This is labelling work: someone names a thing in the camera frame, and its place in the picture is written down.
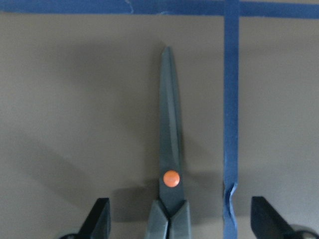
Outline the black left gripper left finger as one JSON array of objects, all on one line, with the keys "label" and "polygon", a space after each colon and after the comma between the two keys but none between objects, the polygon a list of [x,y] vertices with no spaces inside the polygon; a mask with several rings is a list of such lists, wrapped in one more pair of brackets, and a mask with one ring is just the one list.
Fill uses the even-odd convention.
[{"label": "black left gripper left finger", "polygon": [[98,198],[77,233],[68,233],[60,239],[108,239],[111,232],[109,198]]}]

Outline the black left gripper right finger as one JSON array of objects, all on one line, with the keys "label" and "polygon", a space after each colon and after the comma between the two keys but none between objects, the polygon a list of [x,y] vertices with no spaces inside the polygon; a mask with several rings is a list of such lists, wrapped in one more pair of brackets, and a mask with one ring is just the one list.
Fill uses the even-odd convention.
[{"label": "black left gripper right finger", "polygon": [[258,239],[317,239],[310,230],[295,230],[262,196],[251,199],[250,225]]}]

